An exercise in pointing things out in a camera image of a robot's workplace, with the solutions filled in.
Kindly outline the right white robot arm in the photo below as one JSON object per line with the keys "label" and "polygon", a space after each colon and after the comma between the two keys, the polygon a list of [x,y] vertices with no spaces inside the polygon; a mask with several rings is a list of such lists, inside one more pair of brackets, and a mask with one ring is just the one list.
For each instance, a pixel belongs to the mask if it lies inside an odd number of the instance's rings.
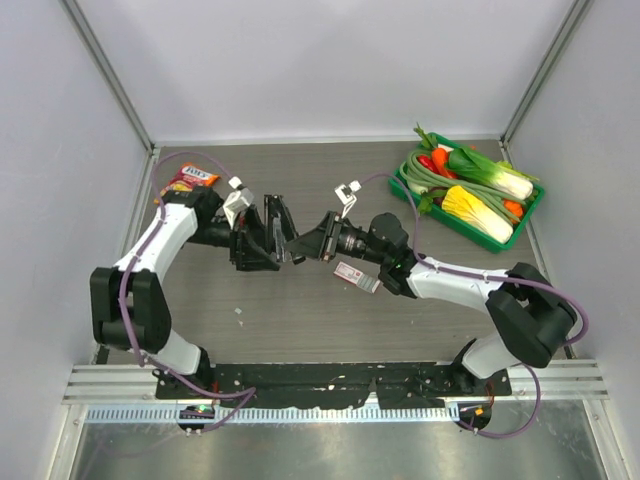
{"label": "right white robot arm", "polygon": [[517,364],[544,368],[577,320],[575,310],[530,264],[481,271],[439,263],[418,254],[391,213],[362,229],[328,212],[314,229],[285,245],[293,255],[329,262],[336,255],[378,265],[378,278],[392,294],[455,303],[487,315],[494,333],[470,341],[451,364],[457,391],[472,395],[495,373]]}

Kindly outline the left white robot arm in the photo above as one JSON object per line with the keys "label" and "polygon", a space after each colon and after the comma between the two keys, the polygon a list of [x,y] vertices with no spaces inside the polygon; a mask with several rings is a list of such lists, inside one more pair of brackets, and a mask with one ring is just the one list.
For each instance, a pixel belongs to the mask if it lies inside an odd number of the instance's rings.
{"label": "left white robot arm", "polygon": [[95,341],[131,351],[144,364],[178,380],[190,398],[212,391],[215,381],[206,350],[179,335],[162,283],[187,243],[225,248],[239,271],[277,271],[268,249],[266,225],[245,190],[221,198],[211,187],[168,191],[154,220],[132,249],[111,267],[96,268],[89,280]]}

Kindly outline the black large stapler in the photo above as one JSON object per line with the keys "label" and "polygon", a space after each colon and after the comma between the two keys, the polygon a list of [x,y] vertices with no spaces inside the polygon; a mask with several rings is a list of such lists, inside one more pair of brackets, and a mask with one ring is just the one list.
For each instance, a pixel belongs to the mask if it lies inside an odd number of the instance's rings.
{"label": "black large stapler", "polygon": [[278,263],[292,262],[299,265],[306,260],[300,254],[292,254],[285,245],[299,237],[293,217],[284,202],[284,197],[276,194],[264,195],[266,221],[266,247],[273,260]]}

